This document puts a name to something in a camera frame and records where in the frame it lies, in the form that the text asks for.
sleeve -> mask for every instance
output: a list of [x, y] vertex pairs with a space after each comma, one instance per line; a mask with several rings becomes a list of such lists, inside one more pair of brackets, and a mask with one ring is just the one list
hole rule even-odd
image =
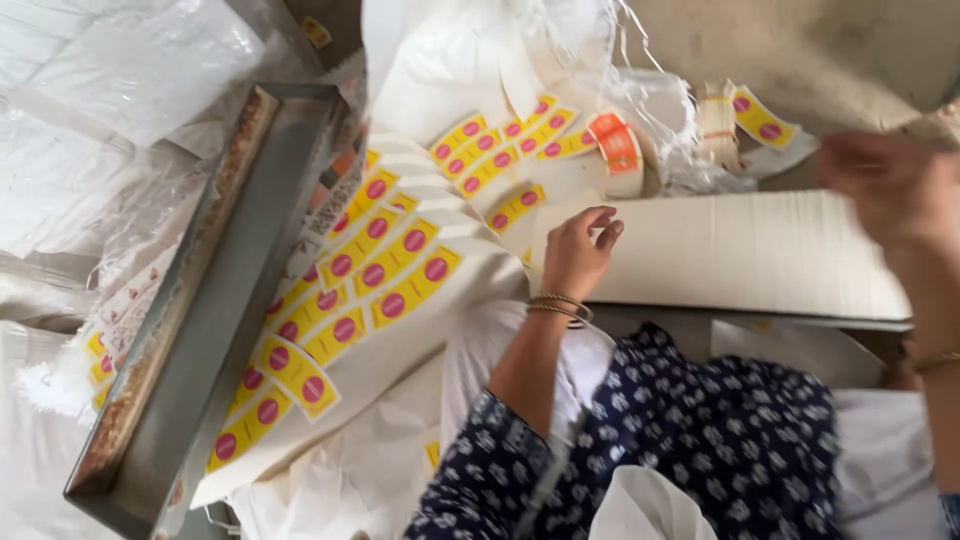
[[403, 537], [509, 540], [551, 458], [543, 439], [484, 390]]
[[947, 518], [949, 540], [960, 540], [960, 494], [941, 495], [940, 503]]

blue patterned kurta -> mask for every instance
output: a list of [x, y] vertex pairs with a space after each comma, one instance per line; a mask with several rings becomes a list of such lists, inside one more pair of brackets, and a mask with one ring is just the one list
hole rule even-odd
[[[829, 391], [810, 375], [727, 356], [684, 360], [647, 323], [617, 340], [564, 473], [532, 536], [586, 540], [618, 465], [656, 469], [720, 539], [832, 539], [837, 445]], [[474, 404], [414, 513], [411, 540], [507, 540], [552, 454], [489, 392]]]

hand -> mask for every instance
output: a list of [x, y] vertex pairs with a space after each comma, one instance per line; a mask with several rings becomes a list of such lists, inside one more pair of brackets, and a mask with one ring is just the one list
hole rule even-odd
[[[614, 214], [611, 207], [589, 208], [550, 232], [541, 292], [584, 301], [607, 271], [610, 251], [623, 232], [622, 221], [611, 221]], [[593, 229], [601, 228], [593, 245]]]
[[831, 135], [817, 155], [817, 180], [853, 199], [860, 225], [888, 263], [918, 248], [954, 249], [957, 155], [898, 135]]

gold bangle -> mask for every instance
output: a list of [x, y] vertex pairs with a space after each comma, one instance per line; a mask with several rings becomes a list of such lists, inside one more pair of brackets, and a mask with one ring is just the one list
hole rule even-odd
[[950, 362], [960, 362], [960, 352], [939, 353], [937, 355], [924, 356], [911, 366], [913, 371], [920, 373], [925, 369], [936, 367]]
[[579, 315], [577, 315], [573, 311], [563, 309], [562, 307], [548, 306], [547, 304], [528, 304], [527, 305], [527, 313], [534, 311], [536, 309], [539, 309], [541, 311], [554, 311], [556, 313], [562, 313], [567, 317], [570, 317], [573, 320], [571, 320], [569, 323], [566, 324], [566, 328], [568, 330], [579, 330], [581, 328], [584, 328], [587, 325], [587, 321], [585, 321]]
[[577, 307], [577, 311], [575, 315], [578, 319], [584, 321], [585, 323], [588, 323], [593, 320], [593, 310], [590, 309], [589, 307], [584, 306], [583, 303], [573, 300], [569, 296], [564, 296], [562, 294], [550, 294], [550, 293], [535, 294], [530, 297], [530, 300], [527, 301], [527, 305], [535, 304], [537, 300], [559, 300], [560, 302], [566, 302], [568, 304], [571, 304]]

metal tray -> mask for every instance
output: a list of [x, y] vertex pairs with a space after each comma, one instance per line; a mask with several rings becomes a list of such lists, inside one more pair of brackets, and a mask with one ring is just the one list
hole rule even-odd
[[347, 113], [336, 86], [251, 90], [64, 491], [124, 538], [180, 529]]

